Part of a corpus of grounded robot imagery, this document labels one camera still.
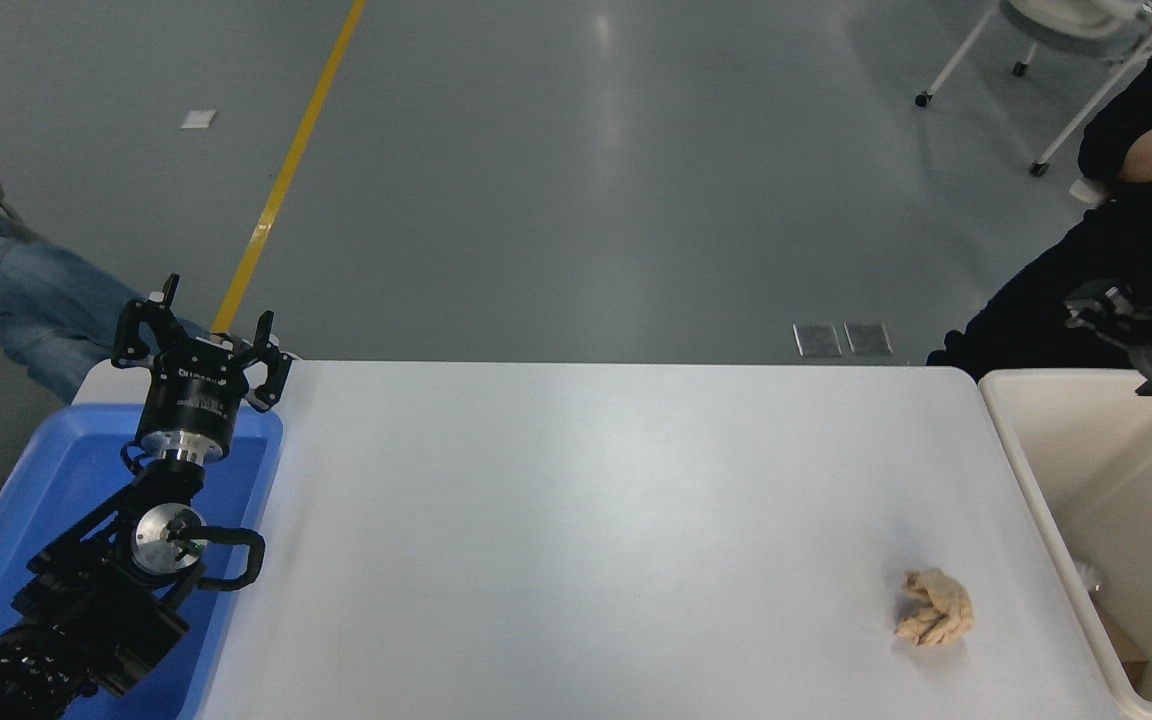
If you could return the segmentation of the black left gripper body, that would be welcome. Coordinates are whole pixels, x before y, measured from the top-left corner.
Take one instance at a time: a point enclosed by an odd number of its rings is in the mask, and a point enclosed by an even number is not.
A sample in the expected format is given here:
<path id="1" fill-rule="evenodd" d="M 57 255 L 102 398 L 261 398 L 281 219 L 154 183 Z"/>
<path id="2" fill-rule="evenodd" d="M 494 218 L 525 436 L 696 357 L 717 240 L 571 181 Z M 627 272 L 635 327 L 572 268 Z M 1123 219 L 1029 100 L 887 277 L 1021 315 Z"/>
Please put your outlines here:
<path id="1" fill-rule="evenodd" d="M 200 348 L 136 363 L 150 370 L 150 387 L 134 445 L 147 452 L 230 450 L 255 356 Z"/>

